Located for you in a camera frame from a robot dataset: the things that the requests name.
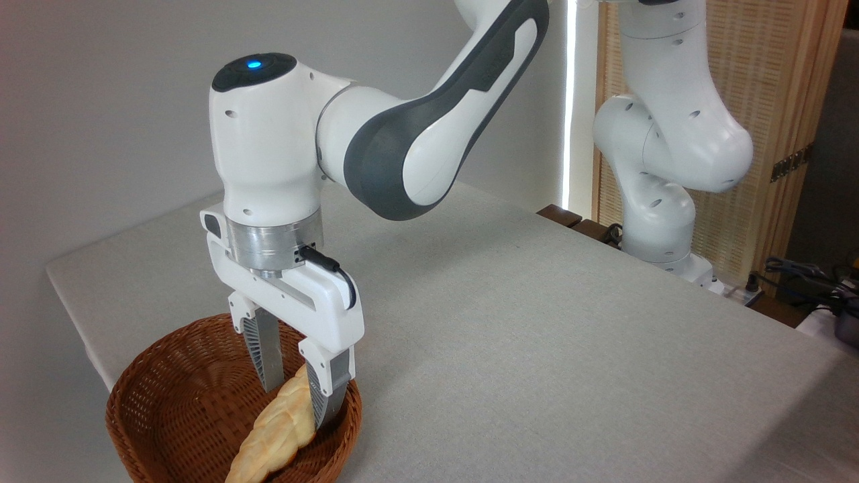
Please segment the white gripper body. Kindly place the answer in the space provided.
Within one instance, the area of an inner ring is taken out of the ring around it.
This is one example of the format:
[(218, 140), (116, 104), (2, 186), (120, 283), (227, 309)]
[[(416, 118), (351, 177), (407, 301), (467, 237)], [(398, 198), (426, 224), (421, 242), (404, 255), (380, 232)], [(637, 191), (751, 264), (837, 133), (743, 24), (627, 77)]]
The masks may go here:
[(340, 275), (307, 261), (285, 270), (281, 278), (263, 278), (231, 259), (233, 248), (221, 206), (209, 206), (199, 217), (208, 232), (209, 256), (217, 277), (240, 296), (333, 354), (362, 339), (361, 302), (349, 306), (349, 288)]

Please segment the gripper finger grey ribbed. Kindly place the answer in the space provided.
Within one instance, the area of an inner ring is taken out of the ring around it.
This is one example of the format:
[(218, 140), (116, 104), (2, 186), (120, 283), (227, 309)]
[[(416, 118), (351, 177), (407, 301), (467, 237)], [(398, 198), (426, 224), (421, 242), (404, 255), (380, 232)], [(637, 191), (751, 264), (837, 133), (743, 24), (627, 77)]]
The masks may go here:
[(355, 378), (355, 348), (335, 354), (312, 339), (301, 340), (298, 348), (305, 358), (314, 423), (320, 430), (340, 412), (347, 385)]
[(262, 388), (273, 391), (285, 381), (279, 320), (238, 291), (230, 294), (228, 304), (234, 331), (244, 337)]

